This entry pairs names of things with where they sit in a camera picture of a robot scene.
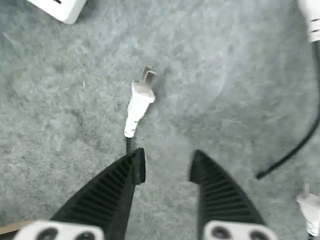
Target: power plug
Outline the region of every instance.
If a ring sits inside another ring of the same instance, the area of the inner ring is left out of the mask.
[[[140,119],[145,115],[148,107],[156,100],[151,83],[156,76],[152,67],[145,66],[142,70],[142,82],[132,82],[131,99],[127,108],[128,116],[124,126],[124,136],[133,138]]]
[[[305,18],[310,42],[320,40],[320,1],[298,0],[299,8]]]
[[[306,231],[314,237],[319,236],[320,229],[320,196],[310,193],[309,183],[303,186],[303,192],[296,197],[306,220]]]
[[[74,24],[87,0],[27,0],[65,24]]]

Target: carpet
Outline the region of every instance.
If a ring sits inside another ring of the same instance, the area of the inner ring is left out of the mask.
[[[74,25],[2,0],[0,55],[0,226],[48,219],[125,154],[131,82],[150,65],[157,99],[134,140],[147,155],[146,183],[126,239],[195,239],[195,149],[234,177],[279,239],[307,237],[295,198],[303,181],[319,192],[320,134],[255,180],[316,114],[295,0],[88,0]]]

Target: electrical outlet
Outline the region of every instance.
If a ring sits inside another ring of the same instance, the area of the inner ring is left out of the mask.
[[[87,0],[27,0],[65,24],[74,24]]]

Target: black plastic housing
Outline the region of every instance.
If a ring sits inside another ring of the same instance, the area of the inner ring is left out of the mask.
[[[51,218],[93,225],[105,239],[125,239],[135,186],[146,180],[145,151],[123,156],[81,188]]]
[[[238,184],[200,150],[194,153],[189,179],[199,185],[199,240],[206,223],[213,220],[266,225]]]

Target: plug prong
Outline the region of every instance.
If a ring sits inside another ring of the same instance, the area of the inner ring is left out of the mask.
[[[145,66],[143,68],[141,77],[144,83],[151,84],[155,76],[156,76],[156,72],[152,67]]]
[[[310,193],[310,184],[308,182],[305,182],[304,185],[303,185],[303,195],[302,197],[304,199],[306,199],[308,197]]]

